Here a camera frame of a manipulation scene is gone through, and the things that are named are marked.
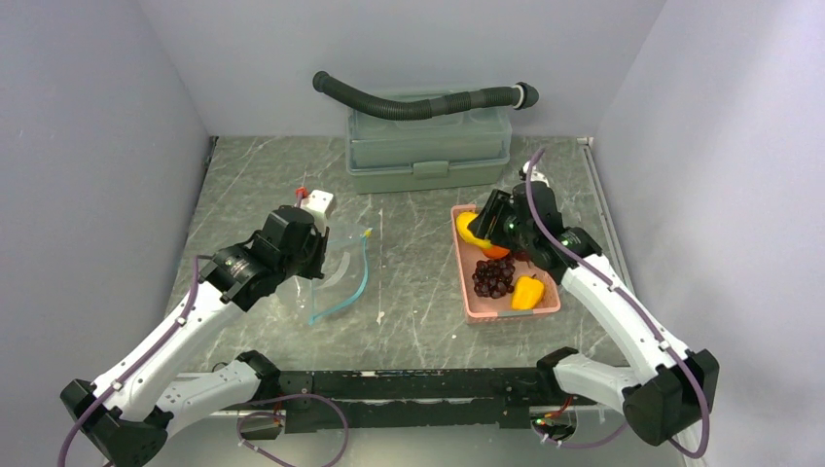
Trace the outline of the yellow bell pepper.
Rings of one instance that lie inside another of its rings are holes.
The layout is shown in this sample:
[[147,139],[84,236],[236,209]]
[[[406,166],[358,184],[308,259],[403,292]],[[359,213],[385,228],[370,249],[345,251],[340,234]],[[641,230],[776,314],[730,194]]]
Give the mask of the yellow bell pepper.
[[520,276],[511,293],[512,310],[532,310],[538,306],[545,294],[544,283],[535,276]]

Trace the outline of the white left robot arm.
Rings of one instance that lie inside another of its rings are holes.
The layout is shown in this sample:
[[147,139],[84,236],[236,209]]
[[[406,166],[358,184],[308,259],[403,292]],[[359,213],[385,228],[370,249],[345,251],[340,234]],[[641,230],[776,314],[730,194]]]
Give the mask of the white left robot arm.
[[293,276],[320,278],[334,210],[331,198],[273,210],[245,240],[198,255],[189,292],[127,357],[92,381],[72,380],[60,399],[74,419],[58,454],[78,433],[112,466],[143,466],[183,428],[225,407],[271,406],[280,370],[262,353],[239,354],[223,370],[184,383],[186,361],[258,300]]

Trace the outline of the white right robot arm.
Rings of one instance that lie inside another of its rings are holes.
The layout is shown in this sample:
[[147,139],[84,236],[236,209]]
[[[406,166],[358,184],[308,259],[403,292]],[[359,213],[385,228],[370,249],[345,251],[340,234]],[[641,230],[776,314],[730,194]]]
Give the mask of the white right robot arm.
[[693,351],[652,316],[592,236],[564,225],[546,183],[492,190],[469,230],[525,254],[588,310],[627,361],[619,368],[571,347],[551,352],[536,364],[542,400],[558,404],[569,395],[583,396],[622,413],[627,426],[651,446],[669,442],[688,457],[704,455],[718,360],[708,350]]

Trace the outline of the clear zip top bag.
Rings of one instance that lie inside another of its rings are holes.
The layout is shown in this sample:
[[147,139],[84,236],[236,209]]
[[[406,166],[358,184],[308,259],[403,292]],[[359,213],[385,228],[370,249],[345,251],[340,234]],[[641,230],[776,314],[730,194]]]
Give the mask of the clear zip top bag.
[[367,246],[372,232],[371,228],[357,224],[333,224],[322,265],[323,277],[288,279],[275,292],[280,305],[308,325],[314,325],[355,304],[369,283]]

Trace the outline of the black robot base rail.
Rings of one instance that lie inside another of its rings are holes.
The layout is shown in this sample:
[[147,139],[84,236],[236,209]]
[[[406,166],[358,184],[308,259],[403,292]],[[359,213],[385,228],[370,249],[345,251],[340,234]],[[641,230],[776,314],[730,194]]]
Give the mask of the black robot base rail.
[[236,404],[276,409],[289,434],[350,428],[495,425],[532,419],[591,400],[570,396],[533,368],[286,371],[279,386]]

